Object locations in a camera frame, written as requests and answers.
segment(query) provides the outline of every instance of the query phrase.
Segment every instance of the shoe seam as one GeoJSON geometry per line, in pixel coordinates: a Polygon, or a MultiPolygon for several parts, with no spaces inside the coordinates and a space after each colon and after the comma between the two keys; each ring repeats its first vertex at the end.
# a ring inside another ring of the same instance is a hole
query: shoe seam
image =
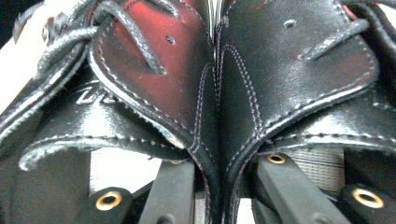
{"type": "Polygon", "coordinates": [[[104,51],[103,51],[103,39],[106,37],[106,33],[110,32],[110,29],[113,28],[113,24],[114,22],[111,22],[109,26],[107,26],[106,31],[102,32],[102,34],[99,36],[99,57],[102,61],[102,65],[103,67],[106,69],[107,73],[113,78],[115,84],[119,87],[122,87],[125,91],[129,92],[132,94],[132,96],[134,97],[134,99],[137,102],[143,103],[144,105],[147,105],[149,107],[151,107],[152,109],[154,109],[154,111],[151,110],[151,112],[153,113],[158,113],[161,116],[164,116],[168,119],[170,119],[171,121],[173,121],[177,126],[181,127],[183,130],[187,131],[189,134],[193,135],[193,132],[188,129],[185,125],[183,125],[181,122],[179,122],[177,119],[172,118],[171,116],[167,115],[166,113],[162,112],[161,109],[159,109],[158,107],[156,107],[155,105],[152,105],[149,103],[149,101],[145,100],[144,98],[140,97],[139,95],[137,95],[135,92],[130,91],[128,89],[128,87],[121,83],[117,76],[115,74],[113,74],[113,72],[111,71],[111,69],[107,66],[106,64],[106,59],[104,56],[104,51]]]}
{"type": "MultiPolygon", "coordinates": [[[[355,39],[357,39],[361,45],[363,44],[359,38],[355,38],[355,39]]],[[[364,52],[366,52],[368,50],[367,48],[362,48],[362,49],[363,49],[364,52]]],[[[371,53],[366,53],[365,55],[367,56],[368,59],[370,59],[369,63],[373,64],[374,60],[372,59],[372,54],[371,53]]],[[[369,70],[373,71],[374,67],[371,66],[369,68],[369,70]]],[[[319,101],[321,99],[324,99],[324,98],[328,97],[329,95],[344,91],[347,88],[354,86],[355,84],[357,84],[362,79],[364,79],[365,77],[369,76],[370,74],[371,74],[370,71],[364,72],[361,77],[358,77],[354,82],[352,82],[352,83],[350,83],[350,84],[348,84],[348,85],[346,85],[346,86],[344,86],[342,88],[333,89],[331,91],[328,91],[327,93],[322,93],[315,99],[308,99],[304,104],[299,104],[299,105],[295,106],[292,110],[290,110],[287,113],[281,115],[279,118],[273,119],[273,120],[269,121],[267,124],[265,124],[265,126],[263,126],[260,130],[258,130],[253,135],[251,135],[244,145],[248,144],[248,141],[250,141],[250,139],[252,140],[255,137],[268,134],[268,129],[272,128],[274,125],[276,125],[277,123],[279,123],[283,119],[287,119],[289,116],[304,110],[306,107],[309,107],[310,105],[316,103],[317,101],[319,101]]],[[[230,167],[232,166],[231,163],[233,163],[233,161],[236,159],[236,156],[241,153],[241,150],[243,150],[243,149],[239,149],[238,152],[236,152],[236,154],[232,157],[231,162],[229,163],[229,165],[226,168],[226,172],[229,171],[230,167]]]]}
{"type": "Polygon", "coordinates": [[[252,85],[252,81],[250,79],[248,70],[246,69],[246,66],[244,64],[244,60],[241,57],[238,49],[233,45],[226,44],[223,47],[223,50],[221,52],[222,59],[221,59],[221,70],[220,70],[219,76],[220,76],[220,78],[222,77],[222,64],[224,62],[224,54],[225,54],[226,50],[229,50],[231,52],[231,54],[233,55],[233,58],[235,59],[236,64],[238,66],[239,73],[244,81],[244,85],[245,85],[248,100],[249,100],[251,115],[253,118],[254,130],[258,131],[262,127],[262,118],[261,118],[261,113],[260,113],[260,109],[259,109],[259,104],[257,103],[258,102],[257,97],[256,97],[257,94],[254,90],[253,85],[252,85]]]}
{"type": "Polygon", "coordinates": [[[190,6],[188,3],[182,1],[182,0],[178,0],[181,4],[183,4],[184,6],[186,6],[189,10],[191,10],[196,16],[197,18],[200,20],[201,24],[204,26],[205,32],[206,32],[206,38],[207,38],[207,42],[209,43],[210,47],[213,47],[213,40],[210,37],[210,33],[207,30],[207,25],[204,21],[204,19],[202,18],[202,16],[197,12],[197,10],[195,10],[192,6],[190,6]]]}
{"type": "Polygon", "coordinates": [[[33,142],[28,148],[36,147],[37,145],[41,145],[43,143],[46,143],[48,141],[55,141],[55,140],[61,140],[61,139],[99,139],[99,140],[116,140],[116,141],[126,141],[126,142],[137,142],[141,144],[150,144],[152,146],[159,146],[162,148],[169,148],[174,151],[183,151],[183,149],[179,149],[176,147],[169,147],[165,144],[161,144],[158,142],[155,142],[153,140],[148,140],[145,138],[134,138],[132,136],[125,136],[125,135],[120,135],[120,134],[115,134],[115,135],[86,135],[86,134],[64,134],[64,135],[54,135],[51,137],[46,137],[43,138],[39,141],[33,142]]]}
{"type": "Polygon", "coordinates": [[[392,144],[396,144],[396,139],[391,138],[391,137],[385,137],[382,135],[371,135],[368,133],[361,133],[361,134],[349,134],[349,133],[301,133],[301,134],[291,134],[288,136],[279,136],[275,139],[267,140],[265,141],[266,145],[275,145],[276,142],[281,142],[285,140],[298,140],[298,139],[311,139],[315,137],[332,137],[332,138],[353,138],[353,139],[369,139],[369,140],[375,140],[375,141],[380,141],[380,142],[391,142],[392,144]]]}
{"type": "Polygon", "coordinates": [[[202,114],[203,114],[203,104],[204,104],[204,91],[205,91],[205,80],[206,80],[206,75],[207,71],[212,67],[211,63],[207,63],[206,66],[204,67],[204,70],[201,74],[201,80],[200,80],[200,86],[199,86],[199,91],[198,91],[198,102],[197,102],[197,108],[195,112],[195,124],[194,124],[194,140],[192,145],[188,148],[188,150],[191,151],[191,153],[196,153],[198,149],[200,149],[199,146],[202,146],[204,150],[208,153],[210,160],[212,160],[213,164],[215,165],[217,169],[217,164],[213,158],[213,155],[210,153],[210,150],[208,147],[205,146],[204,142],[201,140],[201,128],[202,128],[202,114]]]}

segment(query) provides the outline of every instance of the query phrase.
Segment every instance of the white stitching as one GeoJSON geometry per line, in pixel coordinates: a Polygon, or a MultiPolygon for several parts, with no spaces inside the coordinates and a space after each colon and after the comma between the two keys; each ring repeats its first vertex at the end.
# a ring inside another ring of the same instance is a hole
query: white stitching
{"type": "Polygon", "coordinates": [[[207,37],[207,42],[209,43],[209,46],[213,46],[212,38],[210,37],[210,33],[207,30],[206,23],[204,22],[204,19],[201,17],[201,15],[192,6],[190,6],[186,2],[184,2],[182,0],[178,0],[178,1],[181,4],[184,4],[187,8],[189,8],[198,17],[198,19],[201,21],[202,25],[204,26],[204,29],[205,29],[205,32],[206,32],[206,37],[207,37]]]}
{"type": "Polygon", "coordinates": [[[396,139],[394,139],[394,138],[387,138],[382,135],[374,136],[374,135],[370,135],[368,133],[362,133],[362,134],[349,134],[349,133],[291,134],[289,136],[279,136],[275,139],[272,139],[271,141],[266,141],[265,144],[274,145],[275,142],[280,142],[280,141],[285,141],[285,140],[309,139],[309,138],[314,138],[314,137],[329,137],[329,136],[333,137],[333,138],[346,137],[346,138],[355,138],[355,139],[371,139],[371,140],[377,140],[377,141],[381,141],[381,142],[391,142],[391,143],[396,144],[396,139]]]}
{"type": "Polygon", "coordinates": [[[250,102],[251,114],[253,116],[254,129],[255,131],[258,131],[262,127],[262,118],[259,105],[257,104],[256,92],[254,91],[254,87],[250,80],[250,75],[248,74],[244,61],[236,47],[228,44],[225,45],[221,53],[222,60],[224,61],[224,53],[227,49],[232,53],[234,59],[236,60],[239,72],[242,79],[244,80],[245,88],[247,89],[247,95],[250,102]]]}
{"type": "MultiPolygon", "coordinates": [[[[114,24],[114,23],[111,22],[110,25],[107,26],[107,28],[106,28],[106,31],[107,31],[107,32],[109,32],[110,28],[113,27],[113,24],[114,24]]],[[[184,126],[181,122],[179,122],[178,120],[173,119],[173,118],[170,117],[169,115],[165,114],[165,113],[162,112],[159,108],[157,108],[155,105],[151,105],[151,104],[149,103],[149,101],[147,101],[147,100],[141,98],[141,97],[138,96],[135,92],[130,91],[130,90],[128,89],[128,87],[127,87],[125,84],[122,84],[122,83],[120,83],[120,82],[118,81],[117,76],[116,76],[115,74],[113,74],[113,73],[111,72],[110,68],[107,66],[107,64],[106,64],[106,59],[105,59],[105,57],[104,57],[104,55],[103,55],[103,54],[104,54],[104,51],[103,51],[103,38],[104,38],[104,37],[106,37],[106,32],[102,32],[102,35],[99,37],[99,56],[100,56],[100,59],[102,60],[102,65],[103,65],[103,67],[107,70],[107,73],[108,73],[110,76],[112,76],[112,77],[114,78],[114,82],[115,82],[116,84],[119,84],[119,86],[122,87],[125,91],[128,91],[129,93],[131,93],[131,94],[134,96],[134,98],[136,99],[136,101],[143,102],[145,105],[147,105],[147,106],[153,108],[153,109],[154,109],[157,113],[159,113],[160,115],[165,116],[166,118],[172,120],[175,124],[177,124],[178,126],[180,126],[183,130],[189,132],[190,134],[193,134],[192,131],[191,131],[190,129],[188,129],[186,126],[184,126]]]]}
{"type": "Polygon", "coordinates": [[[169,148],[172,149],[174,151],[183,151],[182,149],[179,148],[175,148],[175,147],[169,147],[166,146],[164,144],[160,144],[157,142],[154,142],[152,140],[147,140],[144,138],[134,138],[132,136],[123,136],[123,135],[119,135],[119,134],[115,134],[112,136],[108,136],[108,135],[103,135],[103,136],[93,136],[93,135],[83,135],[83,134],[64,134],[64,135],[55,135],[52,137],[47,137],[47,138],[43,138],[39,141],[34,142],[33,144],[31,144],[28,148],[30,147],[35,147],[37,145],[43,144],[45,142],[48,141],[54,141],[54,140],[59,140],[59,139],[102,139],[102,140],[121,140],[121,141],[128,141],[128,142],[138,142],[138,143],[142,143],[142,144],[150,144],[152,146],[159,146],[162,148],[169,148]]]}
{"type": "Polygon", "coordinates": [[[236,157],[241,153],[242,150],[245,149],[247,144],[251,143],[255,138],[258,138],[260,135],[268,134],[268,129],[273,127],[276,123],[280,122],[282,119],[288,118],[292,114],[295,114],[297,112],[302,111],[305,107],[308,107],[308,106],[312,105],[313,103],[315,103],[315,102],[317,102],[317,101],[319,101],[319,100],[321,100],[323,98],[326,98],[327,96],[329,96],[331,94],[343,91],[345,89],[348,89],[349,87],[352,87],[352,86],[356,85],[359,81],[361,81],[365,77],[371,75],[371,71],[375,70],[373,56],[372,56],[372,54],[370,52],[368,52],[367,48],[364,48],[362,46],[362,45],[364,45],[364,43],[361,41],[360,37],[355,36],[354,39],[356,39],[359,42],[359,44],[361,46],[361,49],[363,50],[364,55],[368,58],[369,64],[371,65],[369,67],[369,71],[363,73],[361,77],[358,77],[353,83],[350,83],[350,84],[346,85],[345,87],[342,87],[340,89],[334,89],[334,90],[329,91],[327,93],[322,93],[316,99],[308,99],[305,104],[299,104],[299,105],[295,106],[292,110],[287,112],[286,114],[280,116],[279,118],[274,119],[274,120],[270,120],[267,124],[265,124],[265,126],[263,128],[261,128],[260,130],[255,132],[252,136],[250,136],[249,139],[246,141],[246,143],[244,145],[242,145],[241,148],[233,155],[233,157],[231,158],[230,163],[227,165],[226,173],[228,173],[228,171],[229,171],[230,167],[233,165],[233,162],[235,161],[236,157]]]}
{"type": "Polygon", "coordinates": [[[201,126],[202,126],[202,108],[203,108],[203,103],[204,103],[204,89],[205,89],[205,78],[207,75],[207,71],[210,68],[210,63],[208,63],[202,74],[201,74],[201,80],[200,80],[200,87],[199,87],[199,92],[198,92],[198,102],[197,102],[197,110],[196,110],[196,115],[195,115],[195,127],[194,127],[194,142],[193,144],[189,147],[189,150],[191,150],[191,153],[196,153],[198,149],[200,149],[199,146],[202,146],[204,150],[207,152],[209,155],[209,158],[212,160],[214,165],[217,167],[217,163],[215,162],[215,159],[213,158],[213,155],[211,154],[209,148],[204,144],[204,142],[201,140],[201,126]]]}

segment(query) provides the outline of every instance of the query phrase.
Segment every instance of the leather flap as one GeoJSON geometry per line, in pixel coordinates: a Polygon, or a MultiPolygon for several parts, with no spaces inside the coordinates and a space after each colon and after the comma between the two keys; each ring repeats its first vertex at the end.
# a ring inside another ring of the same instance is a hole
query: leather flap
{"type": "Polygon", "coordinates": [[[105,91],[89,68],[76,74],[46,110],[33,144],[23,151],[22,170],[34,168],[48,155],[70,148],[92,151],[115,147],[175,161],[189,157],[105,91]]]}
{"type": "MultiPolygon", "coordinates": [[[[81,28],[86,26],[88,17],[82,14],[70,27],[81,28]]],[[[18,96],[1,114],[0,117],[0,156],[6,152],[8,137],[15,133],[20,126],[29,122],[30,117],[56,95],[65,83],[76,73],[85,59],[86,52],[84,43],[69,45],[64,55],[49,58],[50,67],[35,76],[26,84],[18,96]]]]}
{"type": "Polygon", "coordinates": [[[233,222],[235,182],[259,147],[296,121],[353,98],[377,79],[360,36],[306,62],[306,52],[351,21],[337,1],[227,1],[218,29],[220,153],[233,222]]]}
{"type": "Polygon", "coordinates": [[[202,18],[173,1],[181,18],[150,1],[124,8],[144,34],[167,74],[155,74],[117,21],[107,21],[92,43],[91,64],[107,89],[152,122],[175,146],[191,145],[200,79],[213,67],[211,40],[202,18]]]}
{"type": "Polygon", "coordinates": [[[260,152],[341,147],[394,153],[396,104],[391,91],[375,85],[363,95],[300,120],[266,141],[260,152]]]}

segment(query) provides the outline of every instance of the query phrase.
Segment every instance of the black leather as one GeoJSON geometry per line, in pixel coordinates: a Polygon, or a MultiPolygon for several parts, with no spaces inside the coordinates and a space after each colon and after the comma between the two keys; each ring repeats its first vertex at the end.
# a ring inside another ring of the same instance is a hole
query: black leather
{"type": "MultiPolygon", "coordinates": [[[[87,22],[88,16],[81,15],[69,28],[81,28],[87,26],[87,22]]],[[[0,156],[7,153],[11,144],[8,141],[9,136],[62,89],[81,66],[85,55],[83,43],[70,46],[70,50],[64,55],[53,60],[52,66],[45,74],[35,75],[26,84],[0,117],[0,156]]]]}
{"type": "MultiPolygon", "coordinates": [[[[88,46],[94,77],[89,69],[76,74],[87,58],[85,45],[76,45],[70,54],[60,56],[59,65],[56,63],[48,75],[28,84],[26,93],[2,116],[0,134],[6,137],[24,128],[20,125],[23,121],[39,109],[45,111],[19,163],[23,170],[36,167],[38,173],[46,163],[44,158],[99,147],[118,147],[164,160],[193,158],[204,174],[205,221],[217,222],[218,108],[208,3],[170,2],[180,19],[150,1],[122,4],[166,75],[150,70],[125,27],[108,16],[88,46]]],[[[87,21],[90,16],[86,13],[82,17],[87,21]]],[[[13,141],[9,142],[1,146],[2,152],[14,153],[8,147],[13,141]]]]}
{"type": "MultiPolygon", "coordinates": [[[[105,21],[92,41],[90,63],[106,89],[152,123],[169,142],[190,152],[204,173],[210,195],[207,205],[215,213],[219,169],[212,40],[197,10],[181,0],[171,2],[181,19],[148,1],[124,4],[166,75],[149,69],[130,35],[113,20],[105,21]]],[[[189,2],[206,5],[204,1],[189,2]]]]}
{"type": "Polygon", "coordinates": [[[381,84],[374,87],[378,64],[360,36],[313,62],[299,59],[349,25],[338,2],[236,0],[225,1],[222,11],[217,86],[223,223],[236,221],[236,183],[259,149],[394,150],[394,113],[380,108],[394,103],[381,84]]]}
{"type": "Polygon", "coordinates": [[[23,151],[22,170],[33,169],[48,155],[70,148],[90,152],[115,147],[168,161],[189,157],[105,91],[89,67],[76,73],[47,108],[32,144],[23,151]]]}
{"type": "Polygon", "coordinates": [[[89,196],[90,154],[77,151],[48,156],[38,169],[19,169],[21,153],[32,141],[39,116],[10,138],[12,154],[0,159],[0,223],[72,223],[89,196]]]}

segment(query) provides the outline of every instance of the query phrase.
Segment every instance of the leather upper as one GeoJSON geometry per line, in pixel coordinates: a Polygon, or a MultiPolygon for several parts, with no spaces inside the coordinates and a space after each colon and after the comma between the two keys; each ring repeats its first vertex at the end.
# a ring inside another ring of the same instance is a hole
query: leather upper
{"type": "MultiPolygon", "coordinates": [[[[24,170],[40,170],[42,159],[70,149],[118,147],[164,160],[193,158],[204,174],[209,222],[219,212],[218,108],[209,5],[170,2],[180,18],[151,1],[122,3],[166,75],[149,68],[121,22],[112,16],[100,18],[96,36],[85,42],[88,56],[82,42],[60,56],[59,66],[56,63],[48,74],[33,79],[2,116],[0,134],[14,139],[8,134],[39,109],[45,111],[32,144],[22,153],[24,170]],[[82,77],[76,74],[86,58],[94,77],[88,69],[78,72],[82,77]]],[[[94,7],[90,9],[80,27],[87,25],[94,12],[94,7]]]]}
{"type": "Polygon", "coordinates": [[[335,146],[335,136],[340,137],[337,146],[394,149],[393,131],[382,135],[390,130],[390,124],[361,133],[361,128],[364,132],[364,127],[375,122],[360,125],[367,119],[365,115],[364,119],[359,117],[358,111],[363,108],[370,118],[385,116],[385,122],[394,121],[391,112],[383,115],[369,103],[373,90],[382,89],[370,90],[366,105],[351,105],[353,110],[346,106],[345,114],[343,107],[336,109],[337,104],[367,92],[377,80],[376,58],[360,36],[349,38],[312,62],[300,59],[349,24],[350,19],[336,1],[224,3],[217,45],[224,223],[236,221],[236,183],[259,149],[260,153],[273,153],[297,147],[327,147],[329,143],[335,146]],[[328,112],[326,117],[326,108],[334,108],[339,114],[328,112]],[[373,138],[361,141],[353,139],[354,135],[373,138]]]}
{"type": "Polygon", "coordinates": [[[181,0],[172,3],[180,19],[149,1],[124,4],[166,75],[149,69],[130,34],[111,19],[101,25],[92,41],[90,65],[107,90],[175,147],[190,152],[204,173],[210,195],[207,205],[214,213],[218,211],[219,169],[213,45],[198,11],[181,0]]]}

